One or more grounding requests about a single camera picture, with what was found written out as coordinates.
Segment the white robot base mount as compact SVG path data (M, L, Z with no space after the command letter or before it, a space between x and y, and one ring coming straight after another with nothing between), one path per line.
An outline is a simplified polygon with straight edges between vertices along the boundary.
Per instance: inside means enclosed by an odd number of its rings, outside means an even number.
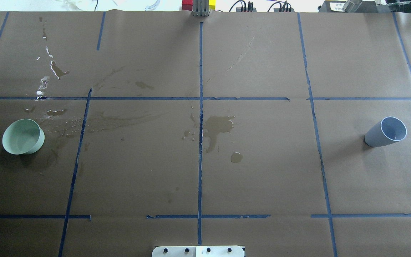
M245 257L244 247L224 246L163 246L155 247L152 257Z

